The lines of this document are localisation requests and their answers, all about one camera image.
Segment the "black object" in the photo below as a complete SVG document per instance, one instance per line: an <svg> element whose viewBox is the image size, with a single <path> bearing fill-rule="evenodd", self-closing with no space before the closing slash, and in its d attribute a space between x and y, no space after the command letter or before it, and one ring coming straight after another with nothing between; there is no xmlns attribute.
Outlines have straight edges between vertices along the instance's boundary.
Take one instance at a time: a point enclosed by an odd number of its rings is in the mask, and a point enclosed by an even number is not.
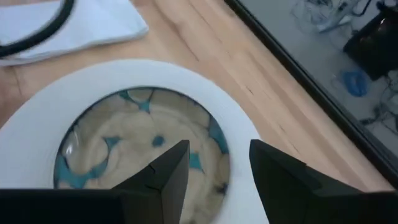
<svg viewBox="0 0 398 224"><path fill-rule="evenodd" d="M378 171L398 188L398 157L383 145L372 133L341 106L304 69L272 34L251 14L240 0L224 0L254 35L274 54L281 64L299 82L307 93L323 108L327 115L341 128L359 150L373 163Z"/></svg>
<svg viewBox="0 0 398 224"><path fill-rule="evenodd" d="M180 141L111 190L0 190L2 223L180 221L188 184L189 142Z"/></svg>
<svg viewBox="0 0 398 224"><path fill-rule="evenodd" d="M54 35L68 19L74 3L75 0L63 0L63 5L56 18L42 30L15 43L0 45L0 58L27 50Z"/></svg>
<svg viewBox="0 0 398 224"><path fill-rule="evenodd" d="M344 46L348 56L372 80L398 68L398 12L380 2L377 7L380 13Z"/></svg>
<svg viewBox="0 0 398 224"><path fill-rule="evenodd" d="M398 223L398 193L363 193L252 140L254 181L270 224Z"/></svg>
<svg viewBox="0 0 398 224"><path fill-rule="evenodd" d="M365 15L365 12L366 12L366 10L368 10L368 7L369 7L371 1L372 1L372 0L368 0L368 1L367 1L366 5L365 5L365 7L362 9L362 12L361 12L361 13L352 12L351 15L356 16L356 17L361 17L361 16Z"/></svg>

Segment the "floor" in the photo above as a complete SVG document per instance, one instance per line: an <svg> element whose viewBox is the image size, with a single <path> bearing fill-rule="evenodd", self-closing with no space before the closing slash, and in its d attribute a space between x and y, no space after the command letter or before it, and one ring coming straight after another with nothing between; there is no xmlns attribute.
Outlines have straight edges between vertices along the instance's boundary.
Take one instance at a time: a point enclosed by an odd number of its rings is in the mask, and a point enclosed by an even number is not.
<svg viewBox="0 0 398 224"><path fill-rule="evenodd" d="M263 23L268 31L283 47L331 93L357 119L374 117L373 109L380 103L386 81L381 78L375 82L369 80L369 90L363 97L350 95L338 81L341 72L358 69L356 64L342 52L346 41L351 37L352 29L360 29L377 15L375 2L371 3L365 15L355 18L351 26L344 26L330 32L314 32L308 22L304 0L258 1L241 0L241 2ZM357 6L363 8L362 1ZM398 136L377 122L367 127L381 142L398 156Z"/></svg>

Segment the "blue substance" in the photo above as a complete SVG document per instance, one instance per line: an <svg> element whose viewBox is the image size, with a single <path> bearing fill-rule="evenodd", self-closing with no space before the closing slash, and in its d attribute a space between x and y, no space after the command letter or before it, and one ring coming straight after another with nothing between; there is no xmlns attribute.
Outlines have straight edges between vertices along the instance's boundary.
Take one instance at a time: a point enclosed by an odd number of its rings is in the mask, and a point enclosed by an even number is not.
<svg viewBox="0 0 398 224"><path fill-rule="evenodd" d="M351 95L361 97L368 93L368 83L363 72L344 72L342 79L344 86Z"/></svg>
<svg viewBox="0 0 398 224"><path fill-rule="evenodd" d="M149 111L149 100L145 101L143 103L137 103L138 104L138 108L142 111L145 111L146 113L150 113Z"/></svg>
<svg viewBox="0 0 398 224"><path fill-rule="evenodd" d="M120 92L118 93L118 95L119 95L121 98L123 98L123 99L125 99L125 100L127 100L127 101L130 101L130 102L135 103L134 100L132 100L132 98L130 97L130 95L129 95L129 93L127 92L127 90L120 91Z"/></svg>
<svg viewBox="0 0 398 224"><path fill-rule="evenodd" d="M189 154L189 167L192 169L198 169L202 170L201 164L200 164L200 159L199 159L199 154L198 153L191 153Z"/></svg>
<svg viewBox="0 0 398 224"><path fill-rule="evenodd" d="M210 119L209 136L217 142L222 154L229 153L224 134L214 118Z"/></svg>
<svg viewBox="0 0 398 224"><path fill-rule="evenodd" d="M133 100L131 97L130 97L130 95L129 95L129 93L127 92L127 90L125 90L125 91L121 91L120 93L118 93L118 95L121 97L121 98L123 98L123 99L125 99L125 100L127 100L127 101L130 101L130 102L132 102L132 103L135 103L136 105L138 105L138 108L140 109L140 110L142 110L142 111L145 111L146 113L150 113L150 111L149 111L149 103L150 103L150 99L152 98L152 95L154 94L154 92L152 91L152 93L150 94L150 97L149 97L149 99L148 100L146 100L146 101L144 101L144 102L137 102L137 101L135 101L135 100Z"/></svg>
<svg viewBox="0 0 398 224"><path fill-rule="evenodd" d="M154 137L154 140L152 140L152 146L154 146L154 147L160 147L163 145L163 143L164 143L163 136L158 135L158 136Z"/></svg>
<svg viewBox="0 0 398 224"><path fill-rule="evenodd" d="M74 174L69 169L66 158L62 155L58 155L55 161L56 179L59 181L65 181L75 189L82 189L85 186L87 180L101 177L104 174L106 167L108 166L109 154L111 153L113 147L117 145L117 143L121 140L121 138L104 137L103 139L108 147L108 155L103 162L101 162L97 166L94 166L86 174L78 175Z"/></svg>

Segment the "black frame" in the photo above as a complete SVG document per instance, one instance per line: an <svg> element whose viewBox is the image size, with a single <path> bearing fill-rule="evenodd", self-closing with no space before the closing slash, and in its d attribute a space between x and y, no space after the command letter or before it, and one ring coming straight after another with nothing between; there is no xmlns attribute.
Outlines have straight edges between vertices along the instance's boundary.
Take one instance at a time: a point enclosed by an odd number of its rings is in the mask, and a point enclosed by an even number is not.
<svg viewBox="0 0 398 224"><path fill-rule="evenodd" d="M398 189L398 157L360 124L304 69L271 33L239 2L224 0L252 30L254 35L275 55L290 74L303 86L325 113L354 142L376 169Z"/></svg>

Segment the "blue stain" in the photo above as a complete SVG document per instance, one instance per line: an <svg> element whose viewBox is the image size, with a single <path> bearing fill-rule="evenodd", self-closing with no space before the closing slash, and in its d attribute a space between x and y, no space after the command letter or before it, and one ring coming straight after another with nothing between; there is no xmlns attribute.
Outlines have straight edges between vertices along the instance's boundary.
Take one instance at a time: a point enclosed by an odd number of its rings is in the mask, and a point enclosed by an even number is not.
<svg viewBox="0 0 398 224"><path fill-rule="evenodd" d="M112 150L112 148L121 140L119 136L115 137L103 137L106 146L108 147L108 152Z"/></svg>
<svg viewBox="0 0 398 224"><path fill-rule="evenodd" d="M146 113L150 113L149 111L149 100L145 101L143 103L138 104L138 108L142 111L145 111Z"/></svg>
<svg viewBox="0 0 398 224"><path fill-rule="evenodd" d="M130 95L129 95L129 93L127 92L127 90L124 90L124 91L120 91L119 93L118 93L118 95L121 97L121 98L123 98L123 99L125 99L125 100L127 100L127 101L130 101L130 102L132 102L132 103L135 103L136 105L138 105L138 108L141 110L141 111L145 111L146 113L150 113L150 111L149 111L149 103L150 103L150 99L152 98L152 95L154 94L154 92L152 91L152 93L150 94L150 96L149 96L149 99L148 100L146 100L146 101L144 101L144 102L137 102L137 101L135 101L135 100L133 100L131 97L130 97Z"/></svg>
<svg viewBox="0 0 398 224"><path fill-rule="evenodd" d="M224 134L214 118L210 119L209 136L217 142L222 154L229 153Z"/></svg>
<svg viewBox="0 0 398 224"><path fill-rule="evenodd" d="M130 95L129 95L129 93L127 92L127 90L120 91L120 92L118 93L118 95L119 95L121 98L123 98L123 99L125 99L125 100L127 100L127 101L130 101L130 102L135 103L134 100L132 100L132 98L130 97Z"/></svg>
<svg viewBox="0 0 398 224"><path fill-rule="evenodd" d="M164 138L163 138L163 136L160 136L160 135L155 136L154 140L152 140L152 145L154 147L160 147L163 145L163 143L164 143Z"/></svg>
<svg viewBox="0 0 398 224"><path fill-rule="evenodd" d="M55 175L59 181L65 181L76 189L82 189L88 180L86 175L72 173L68 168L66 159L61 155L58 155L55 161Z"/></svg>
<svg viewBox="0 0 398 224"><path fill-rule="evenodd" d="M189 167L193 169L203 170L200 164L200 158L198 153L189 154Z"/></svg>
<svg viewBox="0 0 398 224"><path fill-rule="evenodd" d="M67 160L64 156L58 155L55 161L55 179L58 181L65 181L71 187L75 189L82 189L87 180L95 179L101 177L106 167L108 166L109 153L112 151L113 147L121 140L120 137L104 137L104 142L108 147L108 155L105 160L102 161L97 166L91 168L87 173L83 175L74 174L68 167Z"/></svg>

